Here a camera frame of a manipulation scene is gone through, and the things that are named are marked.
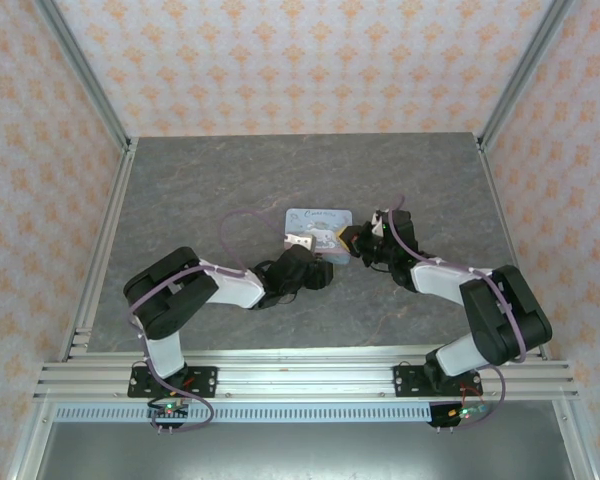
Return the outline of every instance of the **wall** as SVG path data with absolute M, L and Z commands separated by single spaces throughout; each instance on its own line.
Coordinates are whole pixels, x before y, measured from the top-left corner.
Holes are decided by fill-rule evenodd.
M 600 0 L 578 1 L 489 152 L 524 273 L 600 448 Z
M 133 136 L 481 132 L 550 0 L 59 0 Z
M 119 157 L 30 0 L 0 0 L 0 479 L 57 359 Z

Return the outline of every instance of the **metal bracket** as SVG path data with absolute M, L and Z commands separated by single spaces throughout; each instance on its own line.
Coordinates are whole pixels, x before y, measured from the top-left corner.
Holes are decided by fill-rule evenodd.
M 301 234 L 301 235 L 293 235 L 292 233 L 287 233 L 284 236 L 284 246 L 285 248 L 291 248 L 292 245 L 300 245 L 301 247 L 306 248 L 311 253 L 314 253 L 316 250 L 316 237 L 309 234 Z
M 188 367 L 187 373 L 182 380 L 181 390 L 190 392 L 199 397 L 214 398 L 216 396 L 216 384 L 218 369 L 216 367 Z M 146 366 L 136 366 L 131 369 L 129 379 L 129 398 L 169 398 L 181 397 L 173 394 L 169 389 L 160 385 Z
M 393 386 L 396 397 L 474 397 L 478 396 L 471 390 L 465 390 L 466 385 L 477 390 L 482 395 L 482 380 L 475 372 L 467 372 L 454 377 L 452 382 L 446 382 L 440 391 L 435 391 L 424 373 L 422 365 L 397 365 L 393 367 Z

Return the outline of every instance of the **black plastic piece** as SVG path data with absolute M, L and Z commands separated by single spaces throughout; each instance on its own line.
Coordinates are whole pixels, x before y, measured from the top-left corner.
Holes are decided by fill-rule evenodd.
M 431 421 L 427 422 L 433 428 L 451 428 L 460 425 L 462 418 L 460 415 L 449 415 L 449 412 L 456 412 L 462 408 L 462 403 L 445 403 L 444 405 L 431 405 Z
M 396 397 L 467 397 L 477 396 L 467 390 L 463 392 L 460 384 L 475 388 L 482 394 L 480 375 L 467 372 L 457 377 L 448 377 L 445 382 L 433 385 L 427 376 L 424 365 L 397 365 L 393 367 L 393 386 Z
M 147 412 L 147 418 L 151 418 L 154 415 L 154 412 L 152 412 L 151 410 L 149 410 Z M 176 410 L 174 412 L 171 413 L 167 413 L 167 411 L 162 411 L 162 412 L 158 412 L 155 413 L 156 416 L 156 420 L 166 420 L 166 427 L 172 427 L 174 430 L 176 428 L 180 428 L 182 425 L 184 425 L 184 423 L 173 423 L 173 422 L 177 422 L 177 420 L 180 419 L 187 419 L 189 418 L 189 412 L 187 412 L 187 410 L 185 408 L 181 408 L 179 410 Z
M 321 258 L 316 258 L 307 268 L 304 288 L 309 290 L 321 290 L 329 285 L 331 280 L 333 280 L 333 263 L 327 262 Z
M 494 270 L 492 280 L 511 304 L 527 350 L 551 340 L 553 331 L 529 285 L 516 267 Z M 500 311 L 497 299 L 483 280 L 460 286 L 471 334 L 480 354 L 492 365 L 502 365 L 520 354 L 513 329 Z
M 180 247 L 129 280 L 124 296 L 132 305 L 162 281 L 199 264 L 200 259 L 191 248 Z M 176 284 L 182 287 L 179 291 L 172 293 L 164 288 L 135 312 L 150 340 L 177 332 L 218 290 L 213 278 L 202 271 L 187 275 Z
M 193 393 L 199 397 L 214 398 L 218 383 L 217 367 L 187 367 L 185 366 L 174 375 L 165 378 L 165 382 L 185 392 Z M 160 385 L 149 368 L 142 365 L 131 369 L 129 398 L 178 398 L 181 395 L 171 395 L 171 390 Z
M 262 262 L 252 269 L 264 287 L 265 294 L 254 310 L 277 305 L 281 298 L 297 294 L 306 287 L 319 290 L 333 279 L 333 265 L 316 258 L 309 250 L 292 245 L 275 262 Z
M 411 278 L 411 268 L 418 260 L 409 255 L 394 238 L 389 227 L 388 212 L 377 211 L 376 215 L 382 219 L 384 228 L 382 237 L 374 235 L 373 225 L 371 225 L 371 222 L 366 222 L 362 226 L 352 225 L 346 227 L 339 235 L 340 240 L 344 242 L 353 257 L 362 259 L 365 267 L 377 263 L 386 264 L 396 284 L 416 292 Z M 409 248 L 429 257 L 429 255 L 420 252 L 418 249 L 410 212 L 394 210 L 393 225 L 400 239 Z

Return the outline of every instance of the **red wire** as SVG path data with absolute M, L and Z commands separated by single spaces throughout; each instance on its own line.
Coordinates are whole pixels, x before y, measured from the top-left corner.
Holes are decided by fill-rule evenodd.
M 480 392 L 479 392 L 478 390 L 476 390 L 476 389 L 475 389 L 475 388 L 473 388 L 473 387 L 467 387 L 467 386 L 465 386 L 465 385 L 464 385 L 464 384 L 462 384 L 462 383 L 460 384 L 460 388 L 462 388 L 462 406 L 463 406 L 463 407 L 464 407 L 464 402 L 465 402 L 465 399 L 466 399 L 466 397 L 467 397 L 467 390 L 469 390 L 470 392 L 473 392 L 473 393 L 475 393 L 475 394 L 478 396 L 478 398 L 480 398 L 480 401 L 481 401 L 481 402 L 482 402 L 482 404 L 484 405 L 484 399 L 482 398 L 482 394 L 480 394 Z

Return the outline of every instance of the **white cable tray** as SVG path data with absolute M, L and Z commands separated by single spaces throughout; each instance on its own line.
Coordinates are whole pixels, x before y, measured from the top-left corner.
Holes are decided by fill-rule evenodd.
M 56 422 L 60 423 L 145 423 L 152 410 L 137 403 L 60 403 Z M 390 403 L 240 403 L 215 406 L 214 423 L 370 423 L 428 422 L 429 404 Z M 163 421 L 199 422 L 208 415 L 201 405 L 189 404 L 188 415 L 164 415 Z

